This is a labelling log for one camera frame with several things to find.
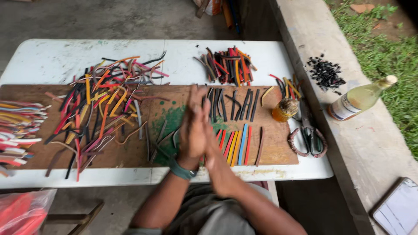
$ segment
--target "wristwatch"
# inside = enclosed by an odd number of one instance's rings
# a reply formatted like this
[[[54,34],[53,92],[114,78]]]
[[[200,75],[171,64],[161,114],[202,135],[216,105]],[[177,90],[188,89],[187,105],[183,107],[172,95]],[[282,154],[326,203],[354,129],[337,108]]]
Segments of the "wristwatch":
[[[183,167],[179,166],[177,161],[174,158],[170,158],[170,160],[168,161],[168,166],[170,167],[170,170],[173,174],[186,180],[190,180],[191,178],[196,177],[197,171],[199,170],[199,169],[195,171],[186,170]]]

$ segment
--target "scissors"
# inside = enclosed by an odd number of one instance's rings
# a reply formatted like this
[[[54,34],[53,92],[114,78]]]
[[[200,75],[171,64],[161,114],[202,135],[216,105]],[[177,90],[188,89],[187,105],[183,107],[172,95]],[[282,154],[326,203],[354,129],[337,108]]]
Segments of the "scissors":
[[[295,129],[289,135],[289,145],[292,148],[292,151],[301,156],[307,157],[309,154],[312,154],[315,158],[320,158],[325,155],[328,150],[328,144],[322,133],[315,127],[312,126],[312,117],[309,110],[308,104],[306,103],[306,98],[301,100],[301,114],[302,114],[302,126]],[[294,137],[301,130],[303,141],[305,142],[306,153],[300,152],[294,145]]]

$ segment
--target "wooden chair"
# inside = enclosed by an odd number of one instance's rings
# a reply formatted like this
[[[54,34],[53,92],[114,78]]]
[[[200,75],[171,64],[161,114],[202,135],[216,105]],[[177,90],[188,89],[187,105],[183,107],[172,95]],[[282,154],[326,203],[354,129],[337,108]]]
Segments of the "wooden chair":
[[[102,210],[104,202],[99,203],[96,208],[88,215],[84,214],[68,214],[68,215],[48,215],[41,227],[41,231],[45,225],[73,225],[77,226],[68,235],[79,235],[81,234],[89,224],[94,220],[97,214]]]

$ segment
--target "wrapped scissor handle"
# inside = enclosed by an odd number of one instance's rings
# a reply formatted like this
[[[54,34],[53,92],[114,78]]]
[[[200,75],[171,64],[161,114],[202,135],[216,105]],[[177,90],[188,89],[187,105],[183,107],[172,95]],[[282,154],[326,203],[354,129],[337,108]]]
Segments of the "wrapped scissor handle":
[[[294,137],[295,135],[299,132],[299,130],[302,129],[302,136],[303,136],[303,140],[305,142],[306,145],[306,149],[308,150],[306,153],[302,153],[300,152],[296,147],[295,147],[295,140]],[[322,148],[318,145],[317,149],[319,149],[319,153],[315,153],[314,149],[315,149],[315,138],[314,138],[314,134],[316,134],[318,136],[318,138],[321,140],[322,142]],[[307,128],[307,127],[301,127],[301,128],[296,128],[290,135],[289,135],[289,145],[292,149],[292,151],[298,155],[301,155],[303,157],[307,157],[309,156],[309,154],[311,153],[313,155],[314,158],[320,158],[323,157],[326,153],[326,151],[328,150],[328,144],[326,143],[326,140],[324,138],[324,136],[322,135],[322,133],[316,129],[316,128]]]

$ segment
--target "person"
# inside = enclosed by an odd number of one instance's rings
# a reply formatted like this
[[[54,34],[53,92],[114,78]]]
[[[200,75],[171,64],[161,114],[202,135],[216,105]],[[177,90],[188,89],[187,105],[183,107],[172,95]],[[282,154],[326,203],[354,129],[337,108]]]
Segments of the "person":
[[[202,108],[205,95],[205,87],[191,86],[178,158],[123,234],[306,235],[296,220],[259,192],[265,189],[243,182],[232,172],[211,131],[207,99]],[[189,178],[178,169],[197,170],[202,155],[211,185],[189,188]]]

